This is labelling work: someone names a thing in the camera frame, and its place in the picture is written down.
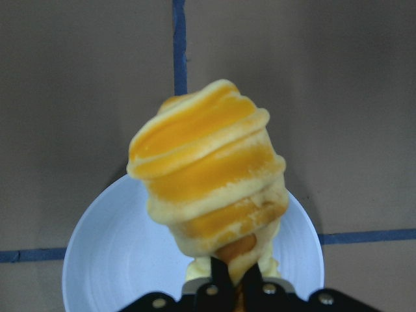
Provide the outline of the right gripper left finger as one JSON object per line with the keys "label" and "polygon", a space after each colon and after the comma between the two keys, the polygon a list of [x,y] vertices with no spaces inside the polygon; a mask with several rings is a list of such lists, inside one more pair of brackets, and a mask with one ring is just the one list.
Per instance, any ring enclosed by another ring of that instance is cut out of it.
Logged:
{"label": "right gripper left finger", "polygon": [[233,311],[235,288],[228,273],[228,266],[217,258],[211,258],[211,277],[202,283],[195,295],[195,311]]}

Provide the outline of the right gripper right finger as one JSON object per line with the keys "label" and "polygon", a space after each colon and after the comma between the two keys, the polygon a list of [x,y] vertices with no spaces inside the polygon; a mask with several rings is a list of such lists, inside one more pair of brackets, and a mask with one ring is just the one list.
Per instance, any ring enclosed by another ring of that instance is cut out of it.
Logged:
{"label": "right gripper right finger", "polygon": [[263,277],[258,264],[252,266],[242,279],[246,311],[293,311],[290,294],[294,287],[281,278]]}

